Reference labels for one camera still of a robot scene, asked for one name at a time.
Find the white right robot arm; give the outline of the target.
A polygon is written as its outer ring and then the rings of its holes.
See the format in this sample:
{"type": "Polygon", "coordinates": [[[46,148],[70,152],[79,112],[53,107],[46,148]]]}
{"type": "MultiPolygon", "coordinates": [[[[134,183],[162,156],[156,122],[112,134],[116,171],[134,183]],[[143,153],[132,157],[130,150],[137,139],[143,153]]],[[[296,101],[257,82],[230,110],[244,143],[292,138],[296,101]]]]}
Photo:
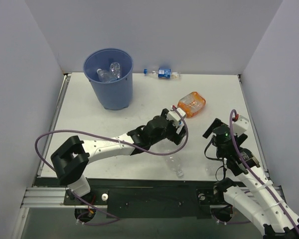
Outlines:
{"type": "Polygon", "coordinates": [[[229,124],[215,119],[203,134],[216,148],[216,160],[239,179],[253,198],[230,178],[214,184],[211,199],[238,209],[265,239],[299,239],[299,215],[295,213],[265,175],[255,155],[241,144],[247,139],[249,121],[239,115],[230,117],[229,124]]]}

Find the clear bottle white cap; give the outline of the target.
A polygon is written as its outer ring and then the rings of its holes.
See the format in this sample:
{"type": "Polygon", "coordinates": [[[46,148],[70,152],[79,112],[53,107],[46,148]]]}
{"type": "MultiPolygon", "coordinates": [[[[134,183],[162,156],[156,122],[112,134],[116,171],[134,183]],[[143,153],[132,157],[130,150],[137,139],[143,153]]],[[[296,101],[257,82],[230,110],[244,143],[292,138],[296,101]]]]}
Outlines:
{"type": "Polygon", "coordinates": [[[122,77],[122,68],[120,63],[112,62],[110,64],[110,73],[118,80],[122,77]]]}

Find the long clear plastic bottle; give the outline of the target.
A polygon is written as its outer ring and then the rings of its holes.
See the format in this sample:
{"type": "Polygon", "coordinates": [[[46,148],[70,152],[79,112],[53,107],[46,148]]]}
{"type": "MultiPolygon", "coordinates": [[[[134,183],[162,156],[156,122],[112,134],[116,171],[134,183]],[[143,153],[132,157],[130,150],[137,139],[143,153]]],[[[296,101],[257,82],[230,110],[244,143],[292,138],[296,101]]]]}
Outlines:
{"type": "MultiPolygon", "coordinates": [[[[166,149],[164,149],[163,153],[169,154],[172,151],[174,151],[174,149],[166,148],[166,149]]],[[[182,161],[179,156],[179,153],[165,155],[165,156],[163,156],[163,158],[166,162],[166,165],[170,169],[170,171],[172,171],[179,179],[184,177],[184,172],[182,169],[182,161]]]]}

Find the clear bottle blue label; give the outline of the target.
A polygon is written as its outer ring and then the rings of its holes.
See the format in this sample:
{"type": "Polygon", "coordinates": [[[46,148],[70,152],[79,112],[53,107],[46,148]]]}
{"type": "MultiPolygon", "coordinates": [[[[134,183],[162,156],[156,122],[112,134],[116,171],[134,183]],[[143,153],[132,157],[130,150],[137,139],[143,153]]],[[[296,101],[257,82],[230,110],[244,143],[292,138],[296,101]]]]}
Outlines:
{"type": "Polygon", "coordinates": [[[117,79],[107,70],[97,69],[99,80],[103,83],[111,83],[117,79]]]}

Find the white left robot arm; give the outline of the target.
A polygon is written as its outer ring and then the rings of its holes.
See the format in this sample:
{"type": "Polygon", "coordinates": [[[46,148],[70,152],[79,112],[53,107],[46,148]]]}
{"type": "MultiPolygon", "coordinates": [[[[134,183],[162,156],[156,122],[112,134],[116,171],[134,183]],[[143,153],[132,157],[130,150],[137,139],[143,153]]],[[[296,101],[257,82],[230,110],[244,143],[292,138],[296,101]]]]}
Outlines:
{"type": "Polygon", "coordinates": [[[81,140],[77,135],[69,137],[50,157],[59,184],[74,191],[81,205],[89,204],[93,193],[83,175],[88,164],[120,155],[140,154],[164,139],[178,145],[186,133],[184,128],[178,131],[185,116],[181,109],[163,109],[146,125],[117,137],[100,140],[81,140]]]}

